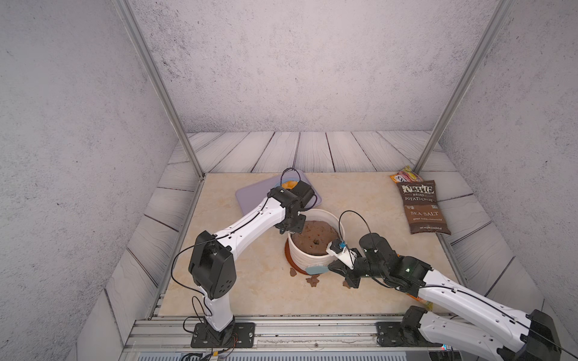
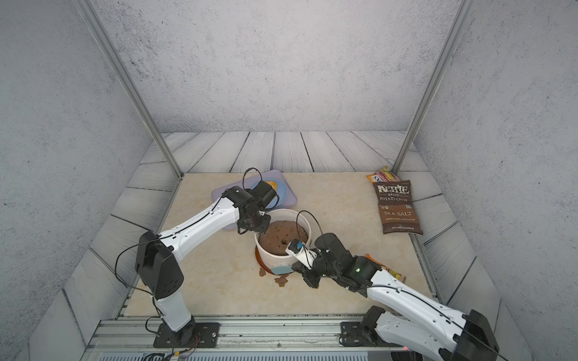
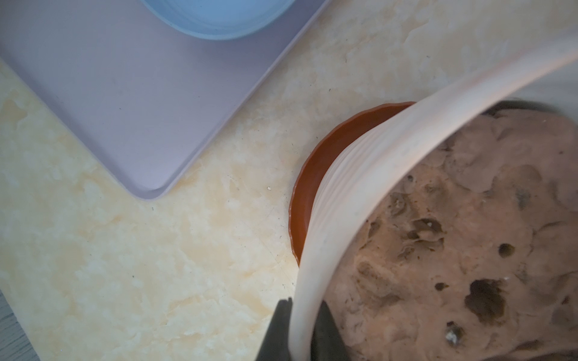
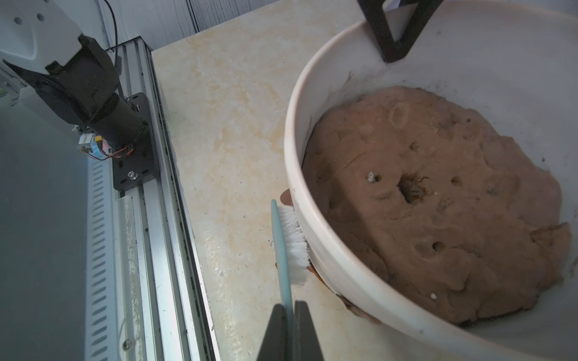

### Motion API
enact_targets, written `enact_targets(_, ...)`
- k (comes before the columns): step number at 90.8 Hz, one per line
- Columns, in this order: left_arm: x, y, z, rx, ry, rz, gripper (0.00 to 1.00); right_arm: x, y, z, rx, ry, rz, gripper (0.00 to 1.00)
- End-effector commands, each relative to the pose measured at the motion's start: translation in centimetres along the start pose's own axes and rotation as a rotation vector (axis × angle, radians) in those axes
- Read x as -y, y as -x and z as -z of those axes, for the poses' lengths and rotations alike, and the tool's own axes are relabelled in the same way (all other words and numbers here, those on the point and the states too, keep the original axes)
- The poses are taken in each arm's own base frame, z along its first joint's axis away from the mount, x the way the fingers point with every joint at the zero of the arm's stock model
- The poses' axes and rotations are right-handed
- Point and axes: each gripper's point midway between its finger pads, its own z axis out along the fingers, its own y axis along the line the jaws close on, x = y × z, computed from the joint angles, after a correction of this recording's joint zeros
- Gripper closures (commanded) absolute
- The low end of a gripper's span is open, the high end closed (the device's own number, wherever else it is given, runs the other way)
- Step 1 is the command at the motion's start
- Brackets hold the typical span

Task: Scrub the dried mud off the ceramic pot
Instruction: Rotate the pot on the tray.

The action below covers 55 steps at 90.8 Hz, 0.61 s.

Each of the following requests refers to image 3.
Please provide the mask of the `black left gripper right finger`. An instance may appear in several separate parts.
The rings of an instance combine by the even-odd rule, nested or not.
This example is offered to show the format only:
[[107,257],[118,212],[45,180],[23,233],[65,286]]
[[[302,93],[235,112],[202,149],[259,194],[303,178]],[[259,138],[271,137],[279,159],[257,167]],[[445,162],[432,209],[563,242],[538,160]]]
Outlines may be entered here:
[[312,361],[350,361],[328,304],[323,301],[315,322],[311,343]]

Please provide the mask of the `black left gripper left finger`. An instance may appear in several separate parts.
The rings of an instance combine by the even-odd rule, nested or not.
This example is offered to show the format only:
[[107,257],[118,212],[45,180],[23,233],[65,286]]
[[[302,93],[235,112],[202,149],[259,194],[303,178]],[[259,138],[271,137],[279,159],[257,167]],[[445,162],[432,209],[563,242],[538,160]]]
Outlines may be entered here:
[[288,329],[292,310],[292,299],[278,301],[256,361],[290,361]]

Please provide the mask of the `white ceramic pot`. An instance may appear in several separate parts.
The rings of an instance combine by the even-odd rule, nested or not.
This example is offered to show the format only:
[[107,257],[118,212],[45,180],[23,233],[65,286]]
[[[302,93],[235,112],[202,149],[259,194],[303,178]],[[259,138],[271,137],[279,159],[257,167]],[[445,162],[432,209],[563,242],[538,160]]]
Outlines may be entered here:
[[421,159],[475,116],[577,60],[576,31],[463,76],[362,135],[331,164],[315,196],[288,329],[308,360],[322,298],[349,244],[379,201]]

